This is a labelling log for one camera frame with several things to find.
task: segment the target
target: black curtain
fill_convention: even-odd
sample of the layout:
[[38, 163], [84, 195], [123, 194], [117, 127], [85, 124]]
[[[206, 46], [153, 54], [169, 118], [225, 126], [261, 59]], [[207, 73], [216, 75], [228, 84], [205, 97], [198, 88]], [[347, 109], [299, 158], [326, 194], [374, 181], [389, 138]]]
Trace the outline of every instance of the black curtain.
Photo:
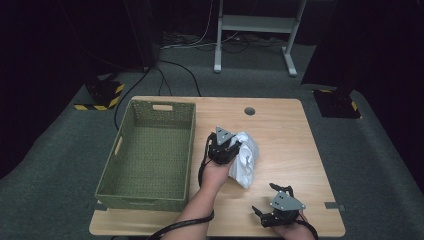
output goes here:
[[421, 189], [424, 170], [424, 11], [417, 0], [339, 0], [302, 84], [353, 79]]
[[81, 62], [56, 0], [2, 1], [0, 6], [0, 178], [81, 88]]

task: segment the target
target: white cloth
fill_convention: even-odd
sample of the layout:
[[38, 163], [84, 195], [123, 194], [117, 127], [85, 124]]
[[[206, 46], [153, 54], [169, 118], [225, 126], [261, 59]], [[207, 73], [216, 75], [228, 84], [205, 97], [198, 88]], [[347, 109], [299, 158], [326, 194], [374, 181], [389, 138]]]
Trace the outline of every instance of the white cloth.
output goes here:
[[230, 146], [237, 140], [241, 143], [240, 151], [230, 168], [229, 176], [248, 189], [253, 181], [255, 160], [259, 157], [259, 148], [255, 140], [245, 132], [240, 132], [231, 138]]

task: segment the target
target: gray carpet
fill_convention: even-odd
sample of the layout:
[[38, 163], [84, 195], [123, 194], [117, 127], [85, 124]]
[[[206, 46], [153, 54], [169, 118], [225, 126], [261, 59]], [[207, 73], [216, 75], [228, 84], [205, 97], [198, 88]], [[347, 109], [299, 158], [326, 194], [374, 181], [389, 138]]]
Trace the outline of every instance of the gray carpet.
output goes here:
[[[237, 51], [241, 46], [224, 47]], [[346, 235], [340, 239], [424, 239], [424, 197], [366, 99], [358, 92], [351, 95], [361, 119], [322, 118], [311, 90], [328, 87], [300, 85], [314, 49], [294, 46], [296, 78], [288, 76], [279, 46], [224, 52], [220, 74], [213, 72], [213, 51], [170, 49], [160, 58], [189, 68], [202, 96], [302, 102], [336, 201], [345, 207]], [[197, 96], [187, 71], [162, 62], [158, 66], [172, 95]], [[120, 74], [124, 93], [142, 75]], [[132, 96], [158, 95], [160, 85], [161, 75], [152, 69], [124, 99], [117, 121]], [[170, 95], [166, 85], [160, 94]], [[72, 104], [86, 97], [81, 88], [24, 161], [0, 181], [0, 239], [110, 239], [91, 235], [88, 227], [94, 191], [117, 133], [114, 111], [74, 110]]]

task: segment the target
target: woven plastic basket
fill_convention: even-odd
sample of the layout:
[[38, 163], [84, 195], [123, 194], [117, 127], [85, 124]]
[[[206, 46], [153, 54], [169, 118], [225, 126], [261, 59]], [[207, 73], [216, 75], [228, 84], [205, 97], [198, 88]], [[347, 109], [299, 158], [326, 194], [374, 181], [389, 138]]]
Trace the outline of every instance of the woven plastic basket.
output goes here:
[[195, 103], [131, 100], [95, 196], [108, 208], [181, 211], [188, 202]]

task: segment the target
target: yellow black caution tape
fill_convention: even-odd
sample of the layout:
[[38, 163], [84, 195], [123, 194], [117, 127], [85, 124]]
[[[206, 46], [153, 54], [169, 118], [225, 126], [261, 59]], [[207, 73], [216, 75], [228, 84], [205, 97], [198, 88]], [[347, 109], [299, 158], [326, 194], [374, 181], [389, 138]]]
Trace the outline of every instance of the yellow black caution tape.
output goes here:
[[74, 104], [74, 107], [76, 110], [98, 110], [98, 111], [104, 111], [113, 109], [115, 105], [118, 103], [119, 97], [121, 95], [122, 90], [124, 89], [125, 84], [119, 85], [115, 90], [115, 96], [114, 98], [105, 105], [99, 105], [99, 104], [80, 104], [76, 103]]
[[[331, 90], [320, 90], [323, 93], [333, 93], [333, 91]], [[353, 111], [358, 111], [358, 106], [356, 105], [356, 103], [352, 100], [352, 102], [350, 103], [350, 105], [352, 105], [352, 109]]]

